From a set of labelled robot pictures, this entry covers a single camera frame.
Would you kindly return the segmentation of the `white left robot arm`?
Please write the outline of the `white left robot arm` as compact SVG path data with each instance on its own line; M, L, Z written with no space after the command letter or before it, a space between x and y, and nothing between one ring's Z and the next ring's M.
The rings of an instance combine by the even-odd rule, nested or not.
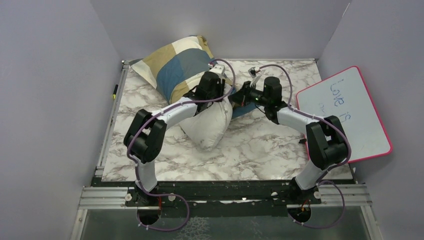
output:
M161 152L166 131L223 100L227 96L225 84L224 74L211 69L175 103L155 112L141 109L136 113L123 143L127 157L135 163L135 184L140 188L138 199L144 205L152 205L157 200L154 160Z

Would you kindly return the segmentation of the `white pillow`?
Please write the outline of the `white pillow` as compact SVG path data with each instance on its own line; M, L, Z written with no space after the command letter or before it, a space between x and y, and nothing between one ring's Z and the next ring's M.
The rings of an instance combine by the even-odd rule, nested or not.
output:
M233 105L225 97L196 116L181 121L179 125L196 147L210 151L223 138L232 116Z

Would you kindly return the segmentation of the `blue yellow patchwork pillowcase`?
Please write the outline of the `blue yellow patchwork pillowcase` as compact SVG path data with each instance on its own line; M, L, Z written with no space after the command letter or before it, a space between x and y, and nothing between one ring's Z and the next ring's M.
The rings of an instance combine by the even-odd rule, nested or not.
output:
M192 35L169 43L147 57L131 60L129 64L172 104L199 83L213 60L207 39Z

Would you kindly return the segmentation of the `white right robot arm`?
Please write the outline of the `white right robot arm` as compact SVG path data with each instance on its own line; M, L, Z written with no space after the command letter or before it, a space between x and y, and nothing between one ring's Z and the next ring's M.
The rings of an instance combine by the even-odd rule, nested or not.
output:
M246 81L229 99L242 107L248 104L262 106L268 120L305 135L309 161L290 181L288 190L289 199L300 204L326 172L350 158L352 150L338 117L322 118L302 112L283 101L282 90L277 77L267 77L263 90L257 90Z

